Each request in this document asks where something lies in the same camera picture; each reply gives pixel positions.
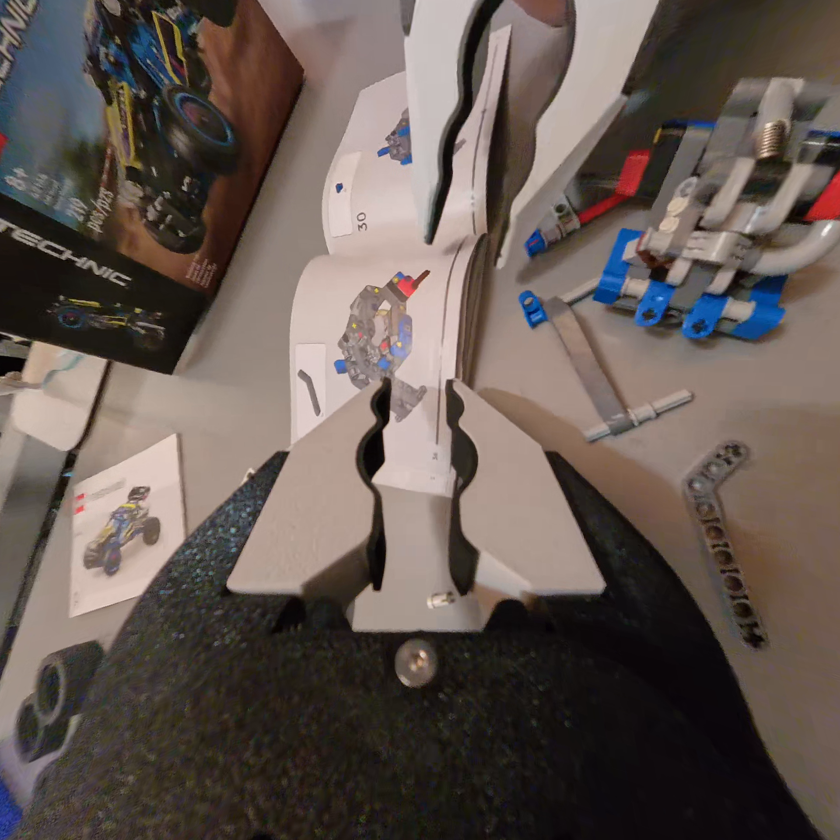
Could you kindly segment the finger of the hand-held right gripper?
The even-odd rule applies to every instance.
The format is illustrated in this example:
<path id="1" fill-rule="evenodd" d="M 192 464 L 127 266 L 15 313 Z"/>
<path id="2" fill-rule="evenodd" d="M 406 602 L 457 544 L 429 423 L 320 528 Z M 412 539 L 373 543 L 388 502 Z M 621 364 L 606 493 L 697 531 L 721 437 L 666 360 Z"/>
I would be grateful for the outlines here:
<path id="1" fill-rule="evenodd" d="M 574 38 L 565 75 L 535 126 L 532 168 L 512 199 L 496 267 L 520 248 L 565 191 L 627 101 L 625 85 L 659 2 L 574 2 Z"/>
<path id="2" fill-rule="evenodd" d="M 404 57 L 412 185 L 431 245 L 453 180 L 455 142 L 473 102 L 473 69 L 500 1 L 405 1 Z"/>

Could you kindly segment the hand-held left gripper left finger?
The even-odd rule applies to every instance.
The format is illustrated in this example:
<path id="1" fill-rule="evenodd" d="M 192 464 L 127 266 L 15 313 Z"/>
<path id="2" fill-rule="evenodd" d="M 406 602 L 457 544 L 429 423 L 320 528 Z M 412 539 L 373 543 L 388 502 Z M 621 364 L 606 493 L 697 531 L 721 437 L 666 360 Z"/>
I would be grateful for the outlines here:
<path id="1" fill-rule="evenodd" d="M 392 379 L 366 386 L 287 452 L 280 473 L 227 578 L 246 595 L 327 598 L 347 608 L 382 588 L 382 495 Z"/>

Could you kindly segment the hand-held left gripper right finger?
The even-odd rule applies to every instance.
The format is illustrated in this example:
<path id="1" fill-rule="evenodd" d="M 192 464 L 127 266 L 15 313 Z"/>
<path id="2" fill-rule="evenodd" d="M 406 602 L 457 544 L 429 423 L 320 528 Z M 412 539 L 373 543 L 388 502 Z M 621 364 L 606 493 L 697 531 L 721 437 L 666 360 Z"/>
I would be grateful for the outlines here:
<path id="1" fill-rule="evenodd" d="M 491 609 L 606 588 L 548 453 L 458 379 L 446 383 L 455 483 L 448 570 L 457 593 Z"/>

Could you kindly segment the red lego axle with connectors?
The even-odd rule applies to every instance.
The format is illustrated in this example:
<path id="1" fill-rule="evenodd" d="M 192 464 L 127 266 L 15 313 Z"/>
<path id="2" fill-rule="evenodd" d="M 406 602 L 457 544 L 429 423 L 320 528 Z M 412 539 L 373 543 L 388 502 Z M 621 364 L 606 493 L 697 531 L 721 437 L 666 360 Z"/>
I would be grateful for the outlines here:
<path id="1" fill-rule="evenodd" d="M 574 235 L 597 218 L 619 207 L 628 198 L 629 196 L 614 193 L 578 212 L 569 198 L 562 195 L 524 243 L 526 254 L 530 259 L 534 259 L 546 253 L 561 240 Z"/>

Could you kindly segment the grey lego beam with axles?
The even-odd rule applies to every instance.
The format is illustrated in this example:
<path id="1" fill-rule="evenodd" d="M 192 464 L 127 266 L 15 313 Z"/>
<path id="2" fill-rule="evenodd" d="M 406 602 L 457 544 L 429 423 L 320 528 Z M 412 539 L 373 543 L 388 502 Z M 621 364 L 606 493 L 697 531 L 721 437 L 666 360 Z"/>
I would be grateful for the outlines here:
<path id="1" fill-rule="evenodd" d="M 694 399 L 692 392 L 681 390 L 655 402 L 646 402 L 637 408 L 630 408 L 624 404 L 601 367 L 572 309 L 575 303 L 593 294 L 597 284 L 596 279 L 590 279 L 571 291 L 542 303 L 542 325 L 551 327 L 559 338 L 578 380 L 601 420 L 599 425 L 584 432 L 584 438 L 590 444 L 632 431 L 663 414 L 689 404 Z"/>

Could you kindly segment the partly built lego buggy model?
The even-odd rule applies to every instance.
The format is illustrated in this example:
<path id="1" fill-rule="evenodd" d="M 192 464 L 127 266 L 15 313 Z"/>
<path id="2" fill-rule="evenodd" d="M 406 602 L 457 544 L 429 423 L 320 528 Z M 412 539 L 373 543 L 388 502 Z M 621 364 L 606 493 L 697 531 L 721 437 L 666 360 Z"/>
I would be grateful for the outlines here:
<path id="1" fill-rule="evenodd" d="M 838 245 L 838 85 L 744 78 L 716 121 L 663 123 L 627 197 L 646 227 L 622 228 L 593 299 L 690 340 L 757 340 L 784 318 L 789 276 Z"/>

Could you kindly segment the lego instruction booklet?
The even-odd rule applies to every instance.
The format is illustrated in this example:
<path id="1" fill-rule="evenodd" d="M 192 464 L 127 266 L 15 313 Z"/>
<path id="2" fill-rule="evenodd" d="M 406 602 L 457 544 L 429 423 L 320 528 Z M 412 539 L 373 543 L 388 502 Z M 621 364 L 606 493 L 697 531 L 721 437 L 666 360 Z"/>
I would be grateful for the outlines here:
<path id="1" fill-rule="evenodd" d="M 312 260 L 290 316 L 291 441 L 373 382 L 392 381 L 385 487 L 449 496 L 455 474 L 446 382 L 465 378 L 488 245 L 488 162 L 511 27 L 489 36 L 486 68 L 455 144 L 437 235 L 423 241 L 412 189 L 406 74 L 363 89 L 322 194 L 328 254 Z"/>

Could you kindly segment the small white lego leaflet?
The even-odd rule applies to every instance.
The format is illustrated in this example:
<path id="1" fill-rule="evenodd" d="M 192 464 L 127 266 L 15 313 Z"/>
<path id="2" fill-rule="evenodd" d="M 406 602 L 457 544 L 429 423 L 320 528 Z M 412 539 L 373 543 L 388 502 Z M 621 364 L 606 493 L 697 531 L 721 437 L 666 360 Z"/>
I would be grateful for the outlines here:
<path id="1" fill-rule="evenodd" d="M 76 483 L 70 618 L 141 596 L 186 537 L 179 437 Z"/>

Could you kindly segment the dark grey bent lego beam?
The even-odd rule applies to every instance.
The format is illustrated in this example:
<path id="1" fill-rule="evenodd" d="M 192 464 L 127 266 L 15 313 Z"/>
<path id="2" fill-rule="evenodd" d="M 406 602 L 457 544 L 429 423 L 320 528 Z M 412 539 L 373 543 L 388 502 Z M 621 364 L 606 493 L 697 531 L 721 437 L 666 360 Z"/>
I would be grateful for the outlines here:
<path id="1" fill-rule="evenodd" d="M 719 444 L 683 479 L 682 491 L 731 628 L 746 648 L 758 652 L 769 647 L 770 639 L 736 556 L 720 498 L 723 484 L 749 457 L 749 447 L 741 441 Z"/>

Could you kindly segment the black rubber lego tire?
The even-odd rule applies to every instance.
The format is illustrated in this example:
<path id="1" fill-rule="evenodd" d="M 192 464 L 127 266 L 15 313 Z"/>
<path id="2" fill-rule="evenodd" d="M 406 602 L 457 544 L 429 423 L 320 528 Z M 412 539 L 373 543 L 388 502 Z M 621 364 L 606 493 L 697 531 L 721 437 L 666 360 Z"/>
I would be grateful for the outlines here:
<path id="1" fill-rule="evenodd" d="M 22 763 L 33 763 L 51 752 L 49 732 L 38 714 L 35 694 L 30 694 L 20 704 L 14 737 Z"/>
<path id="2" fill-rule="evenodd" d="M 42 727 L 68 721 L 79 713 L 103 657 L 103 647 L 91 640 L 62 648 L 41 661 L 34 704 Z"/>

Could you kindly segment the lego set box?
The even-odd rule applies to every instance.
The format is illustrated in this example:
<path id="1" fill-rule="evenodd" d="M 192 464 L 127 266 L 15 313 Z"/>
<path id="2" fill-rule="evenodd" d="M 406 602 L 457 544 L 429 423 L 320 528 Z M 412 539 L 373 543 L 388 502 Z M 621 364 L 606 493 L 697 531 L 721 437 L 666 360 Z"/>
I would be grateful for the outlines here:
<path id="1" fill-rule="evenodd" d="M 1 2 L 1 324 L 172 374 L 304 75 L 260 2 Z"/>

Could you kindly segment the person's right hand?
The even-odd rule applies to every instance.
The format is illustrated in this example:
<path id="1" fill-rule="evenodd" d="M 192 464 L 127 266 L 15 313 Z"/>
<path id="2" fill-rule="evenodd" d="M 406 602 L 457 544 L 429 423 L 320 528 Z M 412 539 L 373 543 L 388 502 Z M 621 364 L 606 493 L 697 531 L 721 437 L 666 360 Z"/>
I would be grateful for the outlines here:
<path id="1" fill-rule="evenodd" d="M 574 1 L 520 0 L 515 3 L 525 14 L 552 28 L 569 26 L 574 20 Z"/>

